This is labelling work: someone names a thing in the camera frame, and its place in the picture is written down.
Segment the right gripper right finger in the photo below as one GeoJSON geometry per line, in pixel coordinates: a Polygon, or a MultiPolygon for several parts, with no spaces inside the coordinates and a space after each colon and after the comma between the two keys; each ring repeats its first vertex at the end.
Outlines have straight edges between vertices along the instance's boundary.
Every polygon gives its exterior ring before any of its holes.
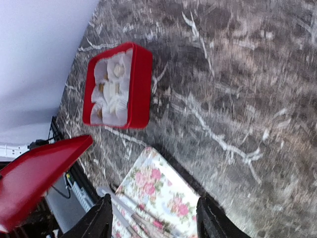
{"type": "Polygon", "coordinates": [[[199,238],[250,238],[209,197],[198,199],[197,233],[199,238]]]}

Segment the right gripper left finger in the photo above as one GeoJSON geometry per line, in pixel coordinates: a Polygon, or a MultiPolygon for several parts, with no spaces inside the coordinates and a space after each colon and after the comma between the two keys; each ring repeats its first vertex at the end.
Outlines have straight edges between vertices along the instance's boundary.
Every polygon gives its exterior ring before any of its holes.
{"type": "Polygon", "coordinates": [[[62,238],[111,238],[113,211],[106,194],[62,238]]]}

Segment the red box lid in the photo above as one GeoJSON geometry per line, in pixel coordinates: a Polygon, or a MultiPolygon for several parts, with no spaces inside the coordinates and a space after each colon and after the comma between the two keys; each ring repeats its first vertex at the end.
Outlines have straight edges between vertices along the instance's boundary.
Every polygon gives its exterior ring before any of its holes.
{"type": "Polygon", "coordinates": [[[90,135],[47,144],[19,156],[0,172],[0,230],[9,233],[43,194],[92,145],[90,135]]]}

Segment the white chocolate bar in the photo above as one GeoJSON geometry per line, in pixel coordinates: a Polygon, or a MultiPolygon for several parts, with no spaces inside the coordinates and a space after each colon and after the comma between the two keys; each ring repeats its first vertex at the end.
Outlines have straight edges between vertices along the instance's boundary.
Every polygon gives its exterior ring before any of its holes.
{"type": "Polygon", "coordinates": [[[112,97],[119,94],[119,84],[118,83],[105,83],[104,86],[104,98],[109,101],[112,97]]]}

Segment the red chocolate box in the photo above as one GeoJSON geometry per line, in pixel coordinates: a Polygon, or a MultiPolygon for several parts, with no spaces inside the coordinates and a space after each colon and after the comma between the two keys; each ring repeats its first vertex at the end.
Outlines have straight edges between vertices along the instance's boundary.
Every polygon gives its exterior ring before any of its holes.
{"type": "Polygon", "coordinates": [[[84,92],[84,124],[146,127],[150,117],[152,63],[152,53],[132,42],[91,58],[84,92]]]}

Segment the white chocolate cube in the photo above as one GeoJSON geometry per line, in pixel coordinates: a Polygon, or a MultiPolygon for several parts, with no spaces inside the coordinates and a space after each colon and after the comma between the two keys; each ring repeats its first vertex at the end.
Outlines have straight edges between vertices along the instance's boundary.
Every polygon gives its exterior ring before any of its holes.
{"type": "Polygon", "coordinates": [[[125,74],[125,67],[123,64],[117,63],[113,68],[113,74],[120,78],[125,74]]]}

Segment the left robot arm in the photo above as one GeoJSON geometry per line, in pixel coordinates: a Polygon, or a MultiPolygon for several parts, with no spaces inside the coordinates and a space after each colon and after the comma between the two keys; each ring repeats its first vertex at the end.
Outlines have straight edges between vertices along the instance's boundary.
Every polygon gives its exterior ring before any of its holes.
{"type": "Polygon", "coordinates": [[[0,142],[0,161],[12,162],[22,154],[28,152],[30,144],[0,142]]]}

